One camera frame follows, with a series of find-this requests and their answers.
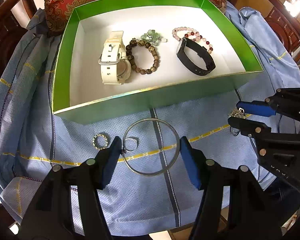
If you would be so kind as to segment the green cardboard box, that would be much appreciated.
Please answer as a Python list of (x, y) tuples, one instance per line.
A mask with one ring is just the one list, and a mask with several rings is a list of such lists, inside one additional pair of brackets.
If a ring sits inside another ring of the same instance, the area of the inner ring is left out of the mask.
[[(131, 75), (104, 85), (98, 64), (112, 31), (123, 31)], [(183, 38), (205, 47), (216, 68), (190, 72), (177, 58)], [(209, 0), (98, 0), (76, 7), (57, 56), (52, 112), (79, 124), (241, 87), (262, 67), (238, 29)]]

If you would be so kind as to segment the light blue cloth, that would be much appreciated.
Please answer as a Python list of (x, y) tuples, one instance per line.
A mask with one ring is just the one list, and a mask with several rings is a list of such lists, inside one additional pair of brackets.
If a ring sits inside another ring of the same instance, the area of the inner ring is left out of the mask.
[[(55, 61), (61, 37), (47, 37), (45, 11), (27, 25), (0, 81), (0, 200), (21, 221), (54, 165), (72, 167), (96, 155), (93, 136), (122, 136), (133, 122), (159, 118), (193, 147), (220, 163), (247, 165), (264, 189), (280, 224), (300, 207), (300, 193), (257, 163), (255, 143), (226, 127), (238, 100), (263, 100), (277, 88), (300, 87), (300, 70), (262, 15), (255, 9), (229, 4), (227, 18), (243, 34), (264, 71), (239, 89), (164, 108), (97, 122), (87, 126), (51, 113)], [(165, 174), (142, 177), (119, 162), (110, 184), (99, 192), (104, 216), (113, 235), (137, 236), (163, 231), (195, 220), (202, 192), (191, 185), (178, 159)]]

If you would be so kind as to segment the gold flower brooch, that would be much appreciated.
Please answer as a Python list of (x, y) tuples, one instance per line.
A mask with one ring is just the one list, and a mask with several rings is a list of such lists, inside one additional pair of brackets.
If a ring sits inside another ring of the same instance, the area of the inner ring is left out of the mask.
[[(229, 114), (229, 117), (234, 117), (234, 118), (240, 118), (240, 119), (245, 119), (247, 116), (244, 112), (244, 109), (242, 108), (235, 108), (231, 111), (231, 113)], [(236, 137), (239, 134), (239, 130), (236, 128), (232, 128), (230, 126), (230, 133)]]

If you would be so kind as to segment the white wristwatch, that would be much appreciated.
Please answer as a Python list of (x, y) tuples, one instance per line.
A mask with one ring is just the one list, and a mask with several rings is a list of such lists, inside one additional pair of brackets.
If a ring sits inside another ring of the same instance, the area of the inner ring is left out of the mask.
[(112, 31), (103, 44), (98, 64), (104, 85), (122, 85), (131, 75), (131, 64), (123, 44), (123, 31)]

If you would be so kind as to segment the silver bangle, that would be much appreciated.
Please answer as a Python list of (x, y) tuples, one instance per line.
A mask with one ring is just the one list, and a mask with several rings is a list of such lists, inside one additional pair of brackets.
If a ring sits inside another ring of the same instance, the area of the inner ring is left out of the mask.
[(169, 171), (179, 156), (177, 131), (158, 118), (145, 118), (131, 124), (122, 143), (122, 162), (143, 177), (159, 176)]

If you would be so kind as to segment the black wristwatch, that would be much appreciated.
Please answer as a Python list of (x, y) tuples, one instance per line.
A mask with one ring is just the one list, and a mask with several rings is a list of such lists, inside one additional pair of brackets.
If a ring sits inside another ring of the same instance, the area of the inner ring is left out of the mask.
[(186, 37), (180, 40), (176, 55), (190, 72), (198, 76), (206, 76), (216, 68), (208, 50)]

